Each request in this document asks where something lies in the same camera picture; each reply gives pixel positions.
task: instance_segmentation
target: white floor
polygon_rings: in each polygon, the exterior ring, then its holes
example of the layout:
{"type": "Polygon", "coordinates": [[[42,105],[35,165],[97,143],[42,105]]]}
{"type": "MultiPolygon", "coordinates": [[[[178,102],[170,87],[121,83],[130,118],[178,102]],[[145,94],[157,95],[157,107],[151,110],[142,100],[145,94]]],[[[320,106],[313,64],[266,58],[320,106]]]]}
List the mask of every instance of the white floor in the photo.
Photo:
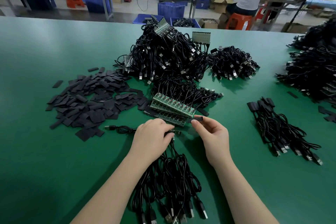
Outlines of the white floor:
{"type": "MultiPolygon", "coordinates": [[[[20,0],[10,0],[14,6],[22,6],[22,2],[20,0]]],[[[55,0],[58,9],[69,9],[67,7],[65,0],[55,0]]],[[[0,6],[7,6],[6,0],[0,0],[0,6]]],[[[77,10],[87,10],[87,8],[77,8],[77,10]]],[[[132,2],[123,2],[123,3],[114,3],[113,11],[115,13],[128,13],[128,14],[157,14],[158,13],[158,1],[156,0],[132,0],[132,2]]],[[[188,18],[190,11],[190,3],[185,7],[184,17],[188,18]]],[[[275,22],[271,31],[280,31],[283,25],[286,22],[289,22],[294,16],[295,12],[286,13],[284,10],[279,15],[277,21],[275,22]]],[[[195,18],[209,18],[209,19],[218,19],[220,17],[219,13],[215,13],[213,10],[203,10],[196,9],[195,18]]],[[[325,18],[316,18],[306,12],[301,12],[299,16],[295,19],[294,22],[300,23],[303,25],[320,25],[325,22],[325,18]]]]}

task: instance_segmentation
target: right hand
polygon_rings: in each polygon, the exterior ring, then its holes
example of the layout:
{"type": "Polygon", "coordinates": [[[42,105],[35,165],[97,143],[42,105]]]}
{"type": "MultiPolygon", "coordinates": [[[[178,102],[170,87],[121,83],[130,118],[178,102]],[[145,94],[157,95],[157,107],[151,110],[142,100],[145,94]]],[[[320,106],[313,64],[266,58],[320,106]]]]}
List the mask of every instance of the right hand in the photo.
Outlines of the right hand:
{"type": "Polygon", "coordinates": [[[204,116],[203,121],[192,120],[191,124],[202,138],[208,161],[213,167],[231,160],[229,132],[222,124],[204,116]]]}

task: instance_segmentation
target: stack of circuit boards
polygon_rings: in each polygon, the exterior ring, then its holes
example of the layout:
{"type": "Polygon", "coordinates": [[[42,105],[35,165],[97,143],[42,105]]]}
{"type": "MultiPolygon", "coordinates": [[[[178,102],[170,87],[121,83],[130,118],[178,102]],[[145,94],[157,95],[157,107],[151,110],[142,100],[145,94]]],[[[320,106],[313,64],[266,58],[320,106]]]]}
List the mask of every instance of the stack of circuit boards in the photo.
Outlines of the stack of circuit boards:
{"type": "Polygon", "coordinates": [[[195,108],[187,106],[161,93],[157,93],[143,113],[183,127],[187,119],[193,118],[195,111],[195,108]]]}

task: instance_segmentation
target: hand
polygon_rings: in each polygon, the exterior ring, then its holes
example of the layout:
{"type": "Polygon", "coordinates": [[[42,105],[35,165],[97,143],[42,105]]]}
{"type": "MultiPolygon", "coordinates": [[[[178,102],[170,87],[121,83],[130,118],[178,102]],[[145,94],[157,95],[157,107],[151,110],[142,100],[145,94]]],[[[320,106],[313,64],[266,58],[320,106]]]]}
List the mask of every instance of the hand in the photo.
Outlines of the hand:
{"type": "Polygon", "coordinates": [[[148,120],[141,124],[134,135],[129,154],[147,167],[157,160],[168,147],[174,133],[164,134],[174,126],[166,124],[162,119],[148,120]]]}
{"type": "Polygon", "coordinates": [[[229,132],[222,124],[204,116],[203,121],[192,120],[191,124],[202,138],[208,161],[213,167],[231,160],[229,132]]]}

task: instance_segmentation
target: gray floor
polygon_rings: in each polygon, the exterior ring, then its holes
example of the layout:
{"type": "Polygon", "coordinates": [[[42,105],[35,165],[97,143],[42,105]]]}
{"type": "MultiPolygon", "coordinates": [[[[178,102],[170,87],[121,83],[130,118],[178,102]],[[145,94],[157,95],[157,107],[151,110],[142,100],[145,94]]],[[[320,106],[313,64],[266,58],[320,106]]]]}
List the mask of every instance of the gray floor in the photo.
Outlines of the gray floor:
{"type": "MultiPolygon", "coordinates": [[[[32,17],[32,18],[45,18],[45,19],[62,19],[62,20],[83,20],[83,21],[106,21],[105,14],[89,13],[87,8],[70,9],[67,7],[65,0],[55,0],[57,9],[48,11],[27,11],[20,0],[10,0],[15,7],[15,14],[20,17],[32,17]]],[[[132,23],[139,13],[143,14],[157,14],[158,1],[155,0],[132,0],[132,2],[127,3],[114,3],[113,11],[114,17],[110,19],[110,22],[123,22],[132,23]]],[[[184,17],[188,18],[190,10],[190,3],[185,7],[184,17]]],[[[286,13],[282,11],[279,15],[277,21],[270,29],[270,31],[281,31],[283,25],[289,22],[295,12],[286,13]]],[[[8,11],[8,4],[6,0],[0,0],[0,15],[14,16],[8,11]]],[[[219,13],[213,10],[196,9],[195,18],[209,18],[218,19],[219,13]]],[[[316,18],[306,12],[302,12],[295,19],[294,22],[315,26],[326,21],[325,18],[316,18]]],[[[257,21],[253,27],[256,30],[258,23],[257,21]]]]}

